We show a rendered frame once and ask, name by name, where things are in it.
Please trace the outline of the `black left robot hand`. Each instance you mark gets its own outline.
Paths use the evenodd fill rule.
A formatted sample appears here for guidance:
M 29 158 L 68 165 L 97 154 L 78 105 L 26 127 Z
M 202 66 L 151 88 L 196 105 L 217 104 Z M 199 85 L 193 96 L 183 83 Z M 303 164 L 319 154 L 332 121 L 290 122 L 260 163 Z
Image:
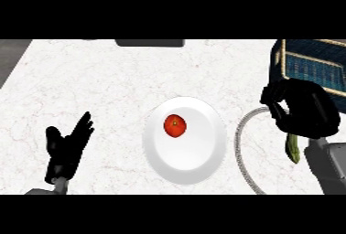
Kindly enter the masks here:
M 46 150 L 50 160 L 44 182 L 50 185 L 59 177 L 68 180 L 74 177 L 87 141 L 94 131 L 91 124 L 90 113 L 86 112 L 69 135 L 62 136 L 60 131 L 53 126 L 46 128 Z

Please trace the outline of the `red tomato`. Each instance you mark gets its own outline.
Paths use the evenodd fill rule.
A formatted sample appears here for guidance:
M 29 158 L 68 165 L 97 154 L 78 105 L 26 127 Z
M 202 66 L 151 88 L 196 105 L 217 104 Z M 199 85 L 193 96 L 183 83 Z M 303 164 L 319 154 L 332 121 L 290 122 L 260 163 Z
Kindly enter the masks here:
M 170 114 L 164 121 L 164 130 L 170 137 L 177 138 L 186 131 L 186 122 L 177 114 Z

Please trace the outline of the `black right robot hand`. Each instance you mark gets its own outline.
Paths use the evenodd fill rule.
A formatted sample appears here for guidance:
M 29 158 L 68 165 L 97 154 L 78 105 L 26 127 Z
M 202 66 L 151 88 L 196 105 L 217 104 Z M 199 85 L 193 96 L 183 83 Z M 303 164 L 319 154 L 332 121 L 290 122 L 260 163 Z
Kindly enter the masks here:
M 275 125 L 285 132 L 319 139 L 338 132 L 338 110 L 322 87 L 307 80 L 275 81 L 263 88 L 260 101 Z

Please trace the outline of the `dark grey appliance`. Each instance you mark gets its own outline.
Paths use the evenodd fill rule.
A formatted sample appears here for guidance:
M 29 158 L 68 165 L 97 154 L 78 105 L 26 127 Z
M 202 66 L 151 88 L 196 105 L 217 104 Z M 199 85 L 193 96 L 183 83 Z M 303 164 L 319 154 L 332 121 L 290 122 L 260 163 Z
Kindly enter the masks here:
M 117 39 L 121 47 L 165 47 L 180 48 L 183 46 L 182 39 Z

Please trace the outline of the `dark blue wicker basket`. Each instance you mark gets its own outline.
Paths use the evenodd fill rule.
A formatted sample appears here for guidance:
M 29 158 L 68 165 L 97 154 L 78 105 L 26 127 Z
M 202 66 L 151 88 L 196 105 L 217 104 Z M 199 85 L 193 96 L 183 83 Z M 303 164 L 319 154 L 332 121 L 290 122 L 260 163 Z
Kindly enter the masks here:
M 269 81 L 319 84 L 346 114 L 346 39 L 279 39 L 270 51 Z

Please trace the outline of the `green squash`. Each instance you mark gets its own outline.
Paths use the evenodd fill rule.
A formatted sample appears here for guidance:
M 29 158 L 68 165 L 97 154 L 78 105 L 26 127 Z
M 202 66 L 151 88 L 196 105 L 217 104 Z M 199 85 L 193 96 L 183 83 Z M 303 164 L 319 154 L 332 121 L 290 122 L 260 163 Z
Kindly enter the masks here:
M 297 146 L 297 136 L 291 133 L 287 134 L 285 153 L 290 160 L 297 164 L 300 161 L 300 150 Z

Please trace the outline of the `white oval plate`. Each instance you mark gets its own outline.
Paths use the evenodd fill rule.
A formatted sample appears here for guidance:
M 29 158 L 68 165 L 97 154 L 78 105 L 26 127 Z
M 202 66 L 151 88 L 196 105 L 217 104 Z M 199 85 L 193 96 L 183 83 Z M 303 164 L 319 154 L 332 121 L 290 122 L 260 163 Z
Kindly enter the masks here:
M 186 123 L 179 137 L 171 137 L 164 129 L 171 114 Z M 154 171 L 168 182 L 192 185 L 204 181 L 222 164 L 226 145 L 225 124 L 202 100 L 177 97 L 155 108 L 143 132 L 143 150 Z

